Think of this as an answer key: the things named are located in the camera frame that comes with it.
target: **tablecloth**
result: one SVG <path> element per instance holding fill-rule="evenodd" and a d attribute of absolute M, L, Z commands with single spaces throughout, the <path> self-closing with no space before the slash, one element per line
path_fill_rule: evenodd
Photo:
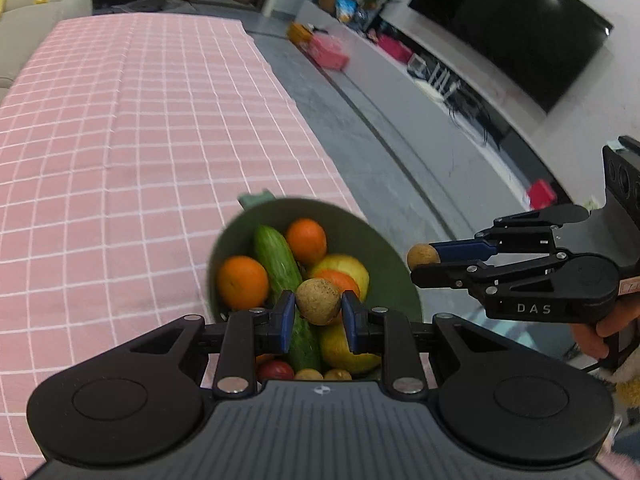
<path fill-rule="evenodd" d="M 236 197 L 360 213 L 233 20 L 58 24 L 0 108 L 0 477 L 42 457 L 26 402 L 51 374 L 187 313 Z"/>

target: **television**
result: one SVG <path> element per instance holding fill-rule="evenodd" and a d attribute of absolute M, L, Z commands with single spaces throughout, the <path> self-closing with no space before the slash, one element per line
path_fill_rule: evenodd
<path fill-rule="evenodd" d="M 580 0 L 411 0 L 548 112 L 613 30 Z"/>

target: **red fruit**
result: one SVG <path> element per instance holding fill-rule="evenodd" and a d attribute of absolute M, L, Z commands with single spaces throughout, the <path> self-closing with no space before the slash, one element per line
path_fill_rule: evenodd
<path fill-rule="evenodd" d="M 296 374 L 288 363 L 274 359 L 273 361 L 262 363 L 258 367 L 256 375 L 258 376 L 258 381 L 263 383 L 267 379 L 292 381 Z"/>

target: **green bowl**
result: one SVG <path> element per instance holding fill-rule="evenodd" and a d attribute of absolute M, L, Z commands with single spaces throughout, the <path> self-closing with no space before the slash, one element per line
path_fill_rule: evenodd
<path fill-rule="evenodd" d="M 298 218 L 311 218 L 326 232 L 327 252 L 357 258 L 369 271 L 368 307 L 386 306 L 403 312 L 410 321 L 422 321 L 418 292 L 404 261 L 371 226 L 338 206 L 308 198 L 275 198 L 269 191 L 242 195 L 244 208 L 220 234 L 207 269 L 209 306 L 217 322 L 225 321 L 228 308 L 216 293 L 216 274 L 231 256 L 253 256 L 254 232 L 268 225 L 284 233 Z"/>

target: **human hand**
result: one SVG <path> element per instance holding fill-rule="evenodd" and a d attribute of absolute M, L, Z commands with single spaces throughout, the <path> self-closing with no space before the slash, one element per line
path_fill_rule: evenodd
<path fill-rule="evenodd" d="M 595 328 L 574 324 L 571 325 L 571 331 L 583 353 L 594 359 L 604 359 L 609 355 L 609 348 L 604 343 L 604 338 L 620 332 L 638 317 L 640 317 L 640 294 L 630 294 L 619 297 L 613 310 L 601 319 Z"/>

